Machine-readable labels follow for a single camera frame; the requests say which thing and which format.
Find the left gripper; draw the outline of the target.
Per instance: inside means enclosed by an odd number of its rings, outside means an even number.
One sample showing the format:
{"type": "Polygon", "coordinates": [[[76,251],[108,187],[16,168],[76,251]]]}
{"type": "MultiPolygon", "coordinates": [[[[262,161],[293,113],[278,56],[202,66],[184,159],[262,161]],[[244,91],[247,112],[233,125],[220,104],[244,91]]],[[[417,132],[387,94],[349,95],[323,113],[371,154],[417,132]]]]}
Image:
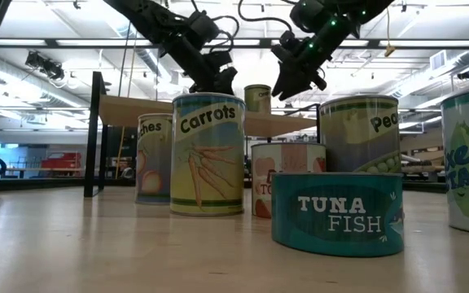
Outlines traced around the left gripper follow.
{"type": "Polygon", "coordinates": [[[232,83],[238,71],[230,66],[230,63],[232,63],[232,58],[228,51],[201,54],[198,58],[198,66],[190,74],[194,84],[189,92],[233,94],[232,83]]]}

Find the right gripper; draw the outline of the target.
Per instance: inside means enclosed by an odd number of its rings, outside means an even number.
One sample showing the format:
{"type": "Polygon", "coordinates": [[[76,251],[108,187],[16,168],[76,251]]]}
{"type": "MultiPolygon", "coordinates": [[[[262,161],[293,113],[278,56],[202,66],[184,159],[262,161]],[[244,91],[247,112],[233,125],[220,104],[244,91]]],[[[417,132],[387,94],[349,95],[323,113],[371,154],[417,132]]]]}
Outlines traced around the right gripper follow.
{"type": "Polygon", "coordinates": [[[279,100],[288,99],[310,89],[314,83],[320,90],[327,87],[318,69],[327,60],[326,54],[319,50],[303,50],[300,53],[289,53],[289,67],[285,64],[279,66],[279,75],[272,96],[279,100]]]}

